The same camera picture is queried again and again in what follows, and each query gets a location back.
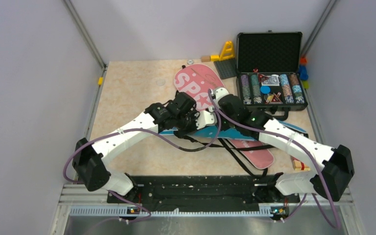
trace cable tie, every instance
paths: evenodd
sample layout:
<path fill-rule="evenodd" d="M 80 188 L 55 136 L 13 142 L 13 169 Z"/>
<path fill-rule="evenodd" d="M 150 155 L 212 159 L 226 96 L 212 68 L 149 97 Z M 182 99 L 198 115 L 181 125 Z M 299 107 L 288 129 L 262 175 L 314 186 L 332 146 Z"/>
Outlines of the cable tie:
<path fill-rule="evenodd" d="M 295 139 L 295 135 L 297 134 L 297 132 L 293 131 L 292 134 L 289 136 L 289 139 L 287 140 L 287 143 L 286 143 L 286 153 L 290 154 L 289 153 L 289 148 L 290 148 L 290 145 L 292 144 L 292 141 Z"/>
<path fill-rule="evenodd" d="M 117 132 L 119 132 L 120 135 L 122 135 L 124 137 L 124 142 L 123 142 L 123 145 L 124 145 L 124 149 L 127 149 L 129 146 L 128 146 L 128 138 L 124 135 L 125 132 L 122 128 L 118 128 L 117 129 Z"/>

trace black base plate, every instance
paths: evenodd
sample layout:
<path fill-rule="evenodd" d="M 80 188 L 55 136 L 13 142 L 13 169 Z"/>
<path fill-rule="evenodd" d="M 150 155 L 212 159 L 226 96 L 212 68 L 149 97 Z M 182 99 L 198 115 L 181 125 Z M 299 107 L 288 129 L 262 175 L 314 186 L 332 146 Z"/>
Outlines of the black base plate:
<path fill-rule="evenodd" d="M 283 202 L 285 196 L 274 186 L 255 186 L 273 182 L 277 176 L 262 179 L 251 176 L 131 176 L 138 188 L 128 200 L 141 203 L 150 211 L 238 212 L 258 211 L 259 203 Z M 289 203 L 299 197 L 287 196 Z M 108 203 L 121 203 L 114 196 Z"/>

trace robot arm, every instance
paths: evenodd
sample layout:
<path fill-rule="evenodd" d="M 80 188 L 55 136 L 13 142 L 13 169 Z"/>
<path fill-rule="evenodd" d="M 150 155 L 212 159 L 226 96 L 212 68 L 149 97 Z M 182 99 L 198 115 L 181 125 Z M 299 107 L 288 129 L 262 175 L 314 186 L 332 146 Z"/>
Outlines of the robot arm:
<path fill-rule="evenodd" d="M 251 136 L 256 140 L 273 145 L 310 167 L 311 171 L 279 176 L 275 185 L 283 195 L 316 193 L 326 198 L 324 188 L 312 161 L 300 147 L 291 142 L 291 140 L 295 140 L 309 149 L 314 156 L 316 164 L 327 181 L 333 200 L 338 201 L 341 198 L 353 176 L 353 165 L 349 149 L 342 145 L 334 149 L 314 142 L 286 128 L 263 111 L 250 112 L 237 96 L 229 94 L 224 88 L 215 89 L 212 94 L 214 101 L 219 106 L 218 108 L 236 122 L 290 138 L 285 140 L 274 135 L 253 132 L 238 126 L 228 126 L 227 122 L 222 127 L 223 130 L 234 127 L 243 135 Z M 134 120 L 114 131 L 120 133 L 120 135 L 96 142 L 75 156 L 73 161 L 74 169 L 89 191 L 104 188 L 126 195 L 135 184 L 125 173 L 115 172 L 111 169 L 108 171 L 106 166 L 118 154 L 150 136 L 146 132 L 128 131 L 135 128 L 143 128 L 153 133 L 160 133 L 163 130 L 177 127 L 178 131 L 175 135 L 183 137 L 206 126 L 216 124 L 216 116 L 212 112 L 213 108 L 211 108 L 210 112 L 198 112 L 195 106 L 196 102 L 186 93 L 178 93 L 174 100 L 170 100 L 167 103 L 166 107 L 161 103 L 150 105 Z M 77 148 L 86 142 L 86 139 L 80 140 L 77 143 Z"/>
<path fill-rule="evenodd" d="M 111 132 L 119 134 L 98 141 L 83 149 L 73 159 L 73 167 L 83 181 L 87 190 L 94 191 L 100 188 L 112 190 L 120 195 L 126 195 L 135 185 L 131 179 L 121 172 L 113 169 L 107 170 L 106 166 L 121 152 L 128 149 L 152 133 L 178 128 L 176 136 L 186 134 L 216 124 L 215 113 L 206 110 L 196 111 L 196 101 L 186 93 L 178 93 L 174 100 L 151 104 L 135 119 Z M 132 129 L 145 129 L 150 131 L 130 131 Z M 87 143 L 81 139 L 76 149 Z"/>
<path fill-rule="evenodd" d="M 310 171 L 280 175 L 275 185 L 283 195 L 315 193 L 324 198 L 327 197 L 314 163 L 308 154 L 292 143 L 292 140 L 295 140 L 309 150 L 322 171 L 333 201 L 339 201 L 354 175 L 351 152 L 347 147 L 340 145 L 335 149 L 312 141 L 287 128 L 263 111 L 255 110 L 250 113 L 237 96 L 229 94 L 224 88 L 214 90 L 213 97 L 216 105 L 219 106 L 218 108 L 230 119 L 248 127 L 289 137 L 289 140 L 285 140 L 276 135 L 253 132 L 239 126 L 233 126 L 241 134 L 279 148 L 310 167 Z"/>

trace marble pattern surface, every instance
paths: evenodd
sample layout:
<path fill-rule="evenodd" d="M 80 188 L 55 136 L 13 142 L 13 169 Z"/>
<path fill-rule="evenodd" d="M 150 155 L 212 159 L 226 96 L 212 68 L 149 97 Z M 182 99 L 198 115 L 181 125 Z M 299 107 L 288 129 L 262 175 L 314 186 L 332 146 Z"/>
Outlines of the marble pattern surface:
<path fill-rule="evenodd" d="M 212 62 L 204 63 L 215 70 Z M 153 102 L 173 99 L 174 75 L 187 60 L 110 62 L 98 104 L 91 139 L 106 135 L 139 115 Z M 235 78 L 223 80 L 227 89 L 236 93 Z M 307 111 L 290 112 L 287 122 L 308 131 L 314 138 Z M 201 146 L 176 137 L 168 137 L 185 148 Z M 275 156 L 269 174 L 294 172 L 290 156 L 271 149 Z M 246 165 L 255 174 L 261 170 Z M 246 175 L 234 158 L 223 148 L 208 148 L 196 153 L 180 151 L 163 140 L 148 137 L 117 156 L 108 166 L 132 175 Z"/>

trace pink snowboard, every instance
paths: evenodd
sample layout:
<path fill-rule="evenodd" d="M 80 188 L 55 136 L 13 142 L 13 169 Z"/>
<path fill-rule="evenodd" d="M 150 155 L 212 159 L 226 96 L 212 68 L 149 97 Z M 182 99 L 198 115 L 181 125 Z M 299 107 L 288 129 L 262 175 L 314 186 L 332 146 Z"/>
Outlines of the pink snowboard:
<path fill-rule="evenodd" d="M 175 75 L 174 85 L 180 92 L 185 92 L 197 101 L 197 110 L 201 111 L 211 105 L 208 98 L 208 89 L 224 87 L 220 77 L 208 66 L 203 64 L 188 65 Z M 261 146 L 259 141 L 230 142 L 237 148 Z M 269 150 L 241 152 L 257 169 L 268 168 L 274 161 Z"/>

